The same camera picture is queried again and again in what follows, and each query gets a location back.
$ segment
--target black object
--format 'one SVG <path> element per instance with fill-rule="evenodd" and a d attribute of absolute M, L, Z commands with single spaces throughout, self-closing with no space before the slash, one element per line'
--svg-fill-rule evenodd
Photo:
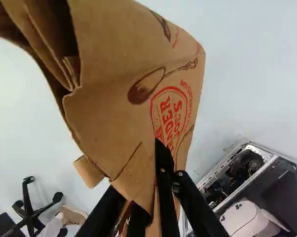
<path fill-rule="evenodd" d="M 12 226 L 16 225 L 10 216 L 5 212 L 0 215 L 0 236 L 6 233 Z M 21 230 L 16 230 L 10 237 L 26 237 Z"/>
<path fill-rule="evenodd" d="M 189 175 L 183 170 L 174 173 L 171 151 L 158 139 L 155 140 L 155 170 L 163 237 L 180 236 L 173 193 L 180 200 L 195 235 L 229 236 Z M 124 203 L 124 197 L 110 186 L 75 237 L 114 237 Z M 145 237 L 145 229 L 151 222 L 150 215 L 133 203 L 127 237 Z"/>
<path fill-rule="evenodd" d="M 12 205 L 12 208 L 15 210 L 15 212 L 17 212 L 17 214 L 21 216 L 23 219 L 20 222 L 18 222 L 15 226 L 11 227 L 9 231 L 1 235 L 0 237 L 10 236 L 16 230 L 19 230 L 25 225 L 27 225 L 30 237 L 37 236 L 45 227 L 45 225 L 38 219 L 38 216 L 44 211 L 46 211 L 47 209 L 49 209 L 50 207 L 52 207 L 54 204 L 61 201 L 63 197 L 63 193 L 57 192 L 54 194 L 52 202 L 49 205 L 34 211 L 30 202 L 28 186 L 27 186 L 28 184 L 32 183 L 34 180 L 35 180 L 34 176 L 29 176 L 27 178 L 24 178 L 22 182 L 22 192 L 23 192 L 24 201 L 18 200 Z"/>

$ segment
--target brown paper bag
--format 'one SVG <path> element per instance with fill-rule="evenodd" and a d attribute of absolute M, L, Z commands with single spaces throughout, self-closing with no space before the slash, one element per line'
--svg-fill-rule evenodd
<path fill-rule="evenodd" d="M 67 14 L 50 0 L 18 0 L 22 7 L 2 2 L 52 73 L 49 80 L 54 75 L 67 91 L 49 82 L 85 154 L 75 161 L 76 169 L 89 187 L 109 177 L 128 201 L 154 216 L 147 234 L 158 236 L 154 139 L 171 149 L 176 170 L 185 169 L 201 95 L 203 48 L 131 0 L 68 0 L 71 21 L 60 20 Z M 69 22 L 74 29 L 63 29 Z M 71 50 L 73 35 L 78 54 Z"/>

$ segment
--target person's foot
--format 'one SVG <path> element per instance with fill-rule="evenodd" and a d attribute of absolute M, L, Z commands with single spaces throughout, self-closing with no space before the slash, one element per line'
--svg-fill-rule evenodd
<path fill-rule="evenodd" d="M 60 212 L 56 215 L 56 218 L 61 219 L 63 226 L 82 226 L 87 217 L 88 215 L 85 212 L 74 210 L 67 205 L 62 206 Z"/>

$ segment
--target metal frame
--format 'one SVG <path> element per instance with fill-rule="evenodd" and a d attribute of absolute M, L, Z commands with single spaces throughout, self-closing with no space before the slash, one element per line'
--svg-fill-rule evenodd
<path fill-rule="evenodd" d="M 221 160 L 202 180 L 197 183 L 197 188 L 199 191 L 212 185 L 218 178 L 225 173 L 228 169 L 229 164 L 233 162 L 233 159 L 241 153 L 243 150 L 250 149 L 262 156 L 264 159 L 264 165 L 254 173 L 248 180 L 246 180 L 240 187 L 238 187 L 231 195 L 229 195 L 223 202 L 213 209 L 213 212 L 218 212 L 221 208 L 226 206 L 235 196 L 240 194 L 251 182 L 253 182 L 260 174 L 262 174 L 278 157 L 282 157 L 289 160 L 297 165 L 297 160 L 286 155 L 282 155 L 272 149 L 266 148 L 257 143 L 248 141 L 247 143 L 242 143 L 231 150 L 223 160 Z M 187 217 L 183 218 L 183 236 L 187 236 L 192 232 L 189 227 Z"/>

